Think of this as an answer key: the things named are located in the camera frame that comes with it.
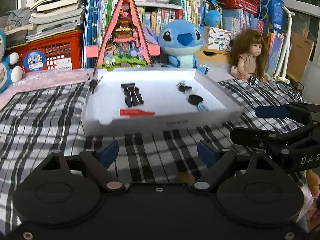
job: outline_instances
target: white box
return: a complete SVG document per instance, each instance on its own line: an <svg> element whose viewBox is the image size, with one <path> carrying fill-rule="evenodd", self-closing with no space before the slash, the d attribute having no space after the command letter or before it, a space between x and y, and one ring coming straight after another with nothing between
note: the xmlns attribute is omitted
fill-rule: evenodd
<svg viewBox="0 0 320 240"><path fill-rule="evenodd" d="M116 68L112 72L98 70L102 77L94 93L88 92L81 115L86 136L122 136L125 133L159 132L202 125L215 125L240 118L244 107L221 86L196 69L180 68ZM177 84L186 81L197 89L209 109L200 112L188 103ZM120 116L127 109L122 83L135 83L144 104L131 107L153 116L129 118Z"/></svg>
<svg viewBox="0 0 320 240"><path fill-rule="evenodd" d="M230 31L204 26L203 32L205 48L230 51Z"/></svg>

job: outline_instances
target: brown cardboard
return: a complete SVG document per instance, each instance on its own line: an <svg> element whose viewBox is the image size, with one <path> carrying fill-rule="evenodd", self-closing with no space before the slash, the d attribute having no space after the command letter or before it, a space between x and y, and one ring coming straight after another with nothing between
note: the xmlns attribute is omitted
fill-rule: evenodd
<svg viewBox="0 0 320 240"><path fill-rule="evenodd" d="M287 75L294 81L300 82L310 59L314 42L299 35L291 33L292 49L289 55Z"/></svg>

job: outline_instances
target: red plastic basket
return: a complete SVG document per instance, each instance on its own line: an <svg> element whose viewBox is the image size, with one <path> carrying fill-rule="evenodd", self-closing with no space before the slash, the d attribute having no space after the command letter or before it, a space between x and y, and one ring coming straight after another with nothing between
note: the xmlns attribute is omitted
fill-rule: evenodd
<svg viewBox="0 0 320 240"><path fill-rule="evenodd" d="M17 52L17 65L24 72L32 72L25 67L26 57L30 52L37 51L44 55L43 63L37 62L36 70L79 69L81 68L82 31L71 31L7 49L6 55Z"/></svg>
<svg viewBox="0 0 320 240"><path fill-rule="evenodd" d="M252 13L254 16L258 15L260 2L257 0L218 0L225 5L223 8L229 9L243 9L248 13Z"/></svg>

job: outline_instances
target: doll hair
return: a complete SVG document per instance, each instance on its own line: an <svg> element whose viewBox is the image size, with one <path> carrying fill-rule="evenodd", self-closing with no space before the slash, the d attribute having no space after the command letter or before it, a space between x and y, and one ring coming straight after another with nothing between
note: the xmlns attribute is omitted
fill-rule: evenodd
<svg viewBox="0 0 320 240"><path fill-rule="evenodd" d="M261 44L261 54L256 58L256 72L255 76L259 79L265 76L264 68L268 60L267 44L263 36L256 30L248 29L243 31L236 37L231 49L230 65L237 66L239 63L239 55L248 53L250 46L253 44Z"/></svg>

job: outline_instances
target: blue nose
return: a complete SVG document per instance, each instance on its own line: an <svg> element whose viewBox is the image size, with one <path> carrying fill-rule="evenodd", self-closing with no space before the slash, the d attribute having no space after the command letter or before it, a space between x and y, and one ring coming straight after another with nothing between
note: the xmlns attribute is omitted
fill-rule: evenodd
<svg viewBox="0 0 320 240"><path fill-rule="evenodd" d="M179 34L177 36L179 43L183 46L188 46L193 40L191 33Z"/></svg>

